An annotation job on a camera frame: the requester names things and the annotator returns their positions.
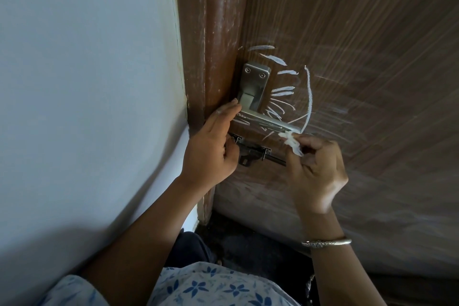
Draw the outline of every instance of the wooden door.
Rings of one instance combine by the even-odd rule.
[[[229,27],[234,71],[224,77],[234,75],[235,94],[245,62],[269,66],[259,112],[298,127],[312,101],[305,133],[341,146],[349,183],[334,208],[364,267],[458,277],[459,0],[244,0],[238,8],[243,18]],[[231,131],[283,156],[269,131],[244,121]],[[217,187],[214,210],[300,248],[285,187],[278,164],[238,166]]]

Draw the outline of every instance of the wooden door frame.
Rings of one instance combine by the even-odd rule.
[[[230,97],[246,0],[177,0],[190,136]],[[212,188],[198,203],[207,225]]]

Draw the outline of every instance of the silver bracelet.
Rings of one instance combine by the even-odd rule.
[[[321,241],[321,240],[306,241],[306,242],[302,242],[301,244],[308,248],[324,248],[330,245],[349,245],[351,244],[351,242],[352,242],[352,239],[348,239],[345,237],[343,239],[335,239],[333,241]]]

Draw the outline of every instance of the white wall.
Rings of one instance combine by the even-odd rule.
[[[175,0],[0,0],[0,304],[35,299],[180,172],[179,44]]]

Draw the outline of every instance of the white shirt with blue flowers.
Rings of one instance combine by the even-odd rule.
[[[37,305],[108,306],[108,303],[88,281],[69,275]],[[185,268],[164,268],[147,305],[297,306],[298,303],[270,280],[197,262]]]

